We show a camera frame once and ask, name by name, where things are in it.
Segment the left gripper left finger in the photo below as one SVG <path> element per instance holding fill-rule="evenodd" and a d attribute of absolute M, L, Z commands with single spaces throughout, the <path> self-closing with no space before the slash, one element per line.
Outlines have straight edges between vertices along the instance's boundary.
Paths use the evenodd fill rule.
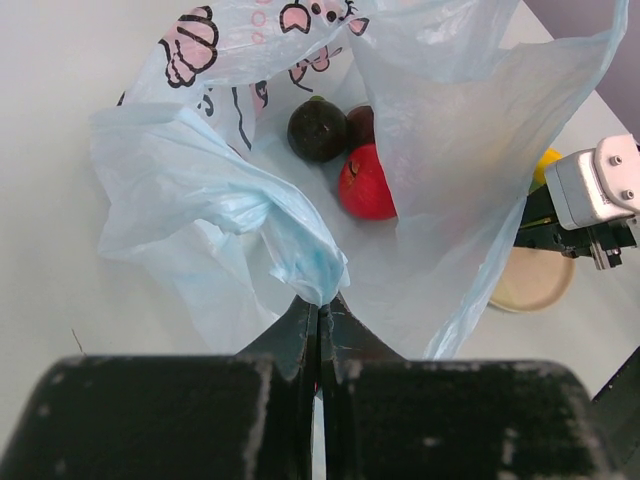
<path fill-rule="evenodd" d="M 230 355 L 75 356 L 36 384 L 5 479 L 308 479 L 318 309 Z"/>

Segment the light blue printed plastic bag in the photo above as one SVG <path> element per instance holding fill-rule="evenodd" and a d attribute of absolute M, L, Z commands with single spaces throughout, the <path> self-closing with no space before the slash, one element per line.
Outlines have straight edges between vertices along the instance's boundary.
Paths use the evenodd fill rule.
<path fill-rule="evenodd" d="M 450 358 L 505 267 L 534 166 L 608 69 L 629 5 L 590 37 L 515 43 L 514 1 L 207 1 L 91 120 L 111 207 L 100 253 L 186 304 L 216 353 L 294 296 L 337 294 L 409 358 Z M 336 165 L 288 147 L 321 96 L 369 104 L 397 215 L 339 205 Z"/>

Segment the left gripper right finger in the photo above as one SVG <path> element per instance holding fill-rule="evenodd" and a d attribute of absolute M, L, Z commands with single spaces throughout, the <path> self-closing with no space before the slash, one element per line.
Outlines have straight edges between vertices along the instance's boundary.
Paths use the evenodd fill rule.
<path fill-rule="evenodd" d="M 611 479 L 589 397 L 548 361 L 411 361 L 342 299 L 321 308 L 330 479 Z"/>

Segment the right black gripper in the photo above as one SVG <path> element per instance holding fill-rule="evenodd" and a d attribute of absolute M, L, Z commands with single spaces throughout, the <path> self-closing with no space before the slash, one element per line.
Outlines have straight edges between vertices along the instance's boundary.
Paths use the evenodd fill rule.
<path fill-rule="evenodd" d="M 567 230 L 559 221 L 547 187 L 527 197 L 515 247 L 560 253 L 570 259 L 591 258 L 598 270 L 622 264 L 622 251 L 636 248 L 638 241 L 624 219 Z"/>

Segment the yellow fake banana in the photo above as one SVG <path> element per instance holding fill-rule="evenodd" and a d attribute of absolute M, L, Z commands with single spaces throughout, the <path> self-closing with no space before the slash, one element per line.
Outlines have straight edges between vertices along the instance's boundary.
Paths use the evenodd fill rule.
<path fill-rule="evenodd" d="M 533 180 L 538 185 L 544 185 L 546 183 L 545 180 L 545 170 L 549 165 L 559 161 L 563 155 L 553 148 L 549 148 L 545 151 L 542 157 L 539 159 L 533 173 Z"/>

